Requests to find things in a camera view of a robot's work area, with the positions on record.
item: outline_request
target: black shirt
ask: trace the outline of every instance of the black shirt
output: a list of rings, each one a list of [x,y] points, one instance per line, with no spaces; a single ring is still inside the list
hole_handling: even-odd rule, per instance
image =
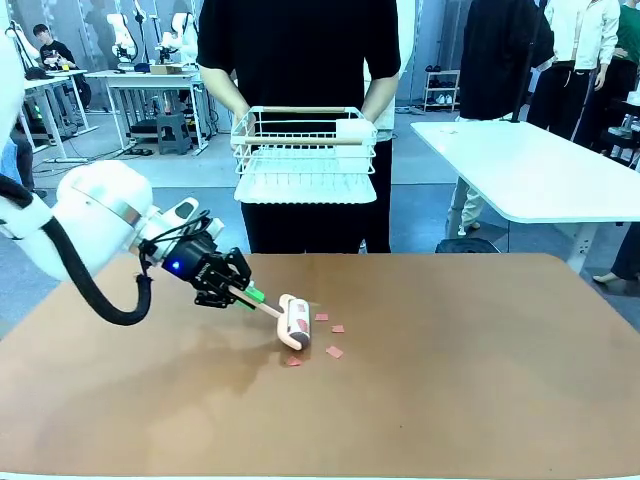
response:
[[[460,67],[461,117],[494,120],[513,112],[537,12],[533,0],[473,0]],[[553,32],[543,18],[532,66],[552,57]]]
[[[251,106],[361,108],[400,68],[396,0],[205,0],[198,63],[236,71]]]
[[[43,45],[42,47],[40,47],[40,59],[42,60],[42,63],[44,63],[47,58],[53,57],[54,51],[58,52],[62,57],[64,57],[66,60],[69,60],[71,63],[76,63],[71,50],[69,50],[64,43],[57,40],[54,40],[51,45]]]

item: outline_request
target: shoe rack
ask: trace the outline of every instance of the shoe rack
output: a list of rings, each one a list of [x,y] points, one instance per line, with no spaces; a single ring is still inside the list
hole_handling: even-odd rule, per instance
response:
[[[424,88],[424,109],[450,108],[452,112],[460,106],[458,93],[460,92],[460,70],[428,71],[427,84]],[[451,103],[446,102],[447,96],[451,97]],[[445,103],[438,103],[438,98],[443,97]]]

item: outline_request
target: table leg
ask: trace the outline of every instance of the table leg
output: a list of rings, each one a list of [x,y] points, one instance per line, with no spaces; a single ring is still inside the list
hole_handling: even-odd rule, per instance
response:
[[[448,239],[458,238],[460,227],[462,226],[462,210],[464,204],[467,201],[467,192],[469,191],[469,185],[461,177],[458,177],[458,184],[456,185],[455,195],[453,197],[453,204],[449,210],[449,216],[447,218],[446,235]]]
[[[202,130],[200,129],[200,116],[198,115],[198,103],[196,101],[196,92],[193,88],[193,83],[189,87],[189,91],[191,94],[191,103],[193,104],[193,120],[196,122],[196,134],[198,135],[198,149],[193,153],[193,155],[200,155],[202,151],[209,146],[208,142],[205,142],[202,139]]]
[[[51,112],[51,106],[49,105],[49,99],[47,98],[47,90],[36,96],[36,104],[40,108],[40,113],[42,113],[42,119],[45,122],[45,127],[49,132],[51,132],[53,139],[56,141],[58,150],[60,151],[60,158],[67,158],[67,152],[64,151],[60,132],[58,131],[56,121],[53,118],[53,113]]]
[[[107,96],[109,97],[109,105],[111,106],[111,113],[113,114],[113,121],[116,122],[116,130],[118,131],[118,138],[120,139],[120,146],[124,150],[125,144],[122,138],[122,130],[120,130],[120,122],[118,121],[118,112],[116,111],[116,105],[113,102],[113,95],[111,94],[111,87],[107,85]]]
[[[80,92],[78,92],[78,86],[76,85],[76,81],[71,78],[71,85],[73,85],[73,93],[76,97],[76,104],[78,105],[78,110],[80,110],[80,116],[82,117],[82,124],[84,125],[84,130],[79,131],[76,135],[84,135],[85,133],[93,132],[97,130],[98,127],[91,128],[89,126],[89,121],[87,120],[87,114],[84,113],[84,105],[82,105],[82,100],[80,99]]]
[[[579,226],[574,236],[573,247],[571,248],[571,254],[569,255],[567,263],[569,267],[571,267],[571,270],[578,274],[582,271],[598,227],[599,224],[597,223],[583,223]]]

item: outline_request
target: person in white shirt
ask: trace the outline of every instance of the person in white shirt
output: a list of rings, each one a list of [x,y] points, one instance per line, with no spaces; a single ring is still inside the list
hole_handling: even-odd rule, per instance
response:
[[[620,2],[549,0],[545,15],[555,35],[555,60],[540,75],[527,121],[571,140],[598,61],[595,90],[604,86],[618,42]]]

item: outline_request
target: wire rack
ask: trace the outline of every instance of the wire rack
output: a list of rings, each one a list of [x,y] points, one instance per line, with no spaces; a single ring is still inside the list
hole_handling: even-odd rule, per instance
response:
[[[278,115],[286,119],[275,120]],[[241,175],[235,198],[245,203],[372,202],[376,137],[373,124],[355,108],[254,107],[231,132]]]

